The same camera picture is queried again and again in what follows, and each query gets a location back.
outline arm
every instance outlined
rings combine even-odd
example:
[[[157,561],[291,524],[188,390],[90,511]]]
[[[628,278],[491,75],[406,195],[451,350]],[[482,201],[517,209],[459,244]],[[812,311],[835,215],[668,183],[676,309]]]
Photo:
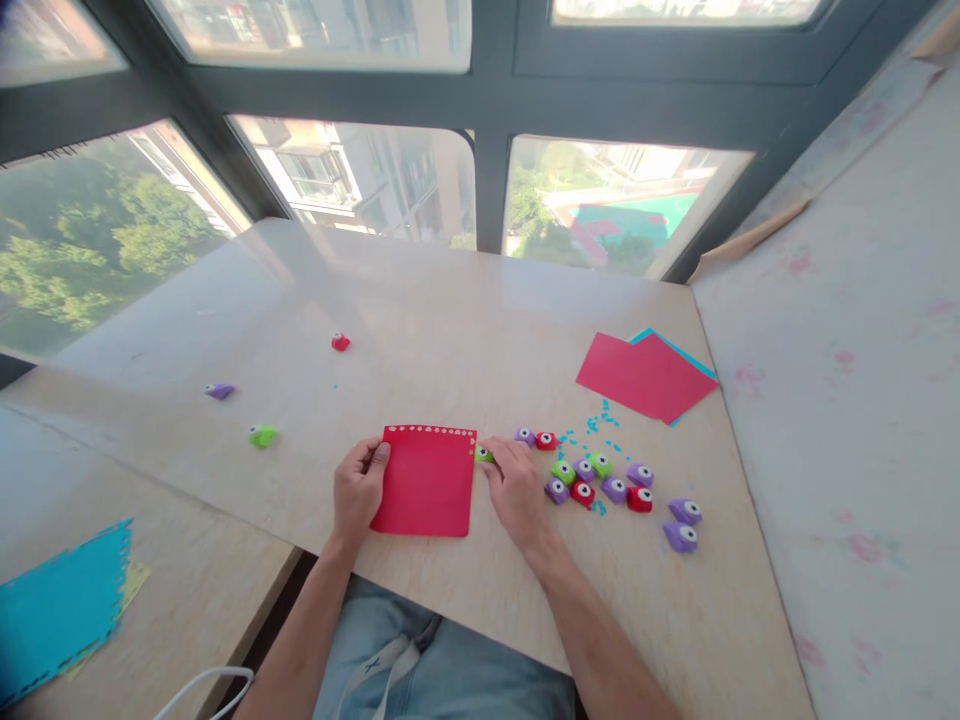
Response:
[[[236,720],[313,715],[350,572],[383,497],[390,445],[356,445],[334,473],[333,533],[313,566]]]
[[[587,714],[594,720],[680,718],[550,526],[543,481],[530,448],[503,438],[490,438],[482,445],[499,466],[481,463],[497,517],[547,596]]]

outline lap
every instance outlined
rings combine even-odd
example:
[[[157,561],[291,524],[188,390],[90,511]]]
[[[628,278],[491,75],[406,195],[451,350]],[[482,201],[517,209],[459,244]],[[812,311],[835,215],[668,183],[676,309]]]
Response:
[[[399,635],[421,635],[434,613],[354,576],[347,587],[314,720],[332,718],[357,667]],[[344,720],[368,718],[388,673],[345,700]],[[573,680],[451,620],[443,619],[413,670],[390,688],[388,718],[562,718],[574,716]]]

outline wooden table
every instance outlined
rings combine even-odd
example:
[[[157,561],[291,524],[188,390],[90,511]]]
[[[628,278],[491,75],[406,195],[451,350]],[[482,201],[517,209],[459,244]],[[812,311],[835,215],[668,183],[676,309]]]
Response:
[[[13,717],[149,719],[198,673],[243,661],[299,550],[7,408],[0,458],[0,582],[131,516],[131,556],[152,571],[76,679]],[[225,686],[195,689],[171,717],[209,717]]]
[[[265,220],[0,402],[313,552],[331,529],[333,468],[386,424],[574,430],[572,459],[586,441],[620,472],[629,455],[657,475],[652,516],[609,503],[604,516],[574,503],[551,514],[685,713],[812,717],[721,394],[675,428],[611,403],[619,427],[586,435],[602,398],[574,379],[594,333],[647,327],[709,363],[686,287]],[[330,348],[338,330],[354,343],[344,354]],[[211,382],[239,390],[219,403],[201,392]],[[279,441],[252,448],[256,423]],[[469,537],[376,536],[357,572],[567,670],[475,477]],[[661,529],[681,496],[704,509],[694,556]]]

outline white cable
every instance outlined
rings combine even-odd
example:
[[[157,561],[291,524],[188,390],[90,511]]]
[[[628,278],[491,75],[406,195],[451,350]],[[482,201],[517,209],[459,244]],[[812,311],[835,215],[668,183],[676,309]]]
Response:
[[[166,707],[164,707],[163,710],[157,713],[157,716],[153,720],[163,720],[163,718],[165,718],[170,713],[170,710],[173,709],[173,706],[176,705],[178,702],[180,702],[180,699],[184,695],[186,695],[188,692],[190,692],[190,690],[193,688],[194,685],[196,685],[199,682],[203,682],[209,677],[216,677],[217,675],[232,675],[234,677],[242,677],[247,679],[246,684],[243,686],[243,689],[237,693],[237,696],[233,700],[231,700],[229,703],[227,703],[227,706],[224,707],[223,710],[221,710],[212,718],[210,718],[210,720],[219,720],[220,718],[222,718],[224,715],[230,712],[238,702],[240,702],[243,699],[244,695],[247,694],[247,690],[250,689],[250,684],[253,682],[253,670],[250,670],[248,668],[232,667],[229,665],[226,665],[224,667],[210,668],[209,670],[204,670],[202,673],[197,675],[193,680],[191,680],[182,688],[180,688],[180,692],[178,692],[176,695],[173,696],[173,699],[166,704]]]

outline person's left hand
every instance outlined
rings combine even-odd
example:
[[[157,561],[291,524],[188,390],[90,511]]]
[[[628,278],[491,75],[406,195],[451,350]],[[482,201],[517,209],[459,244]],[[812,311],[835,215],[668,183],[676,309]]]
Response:
[[[350,547],[360,548],[380,508],[389,459],[389,443],[367,438],[353,446],[333,474],[333,533]]]

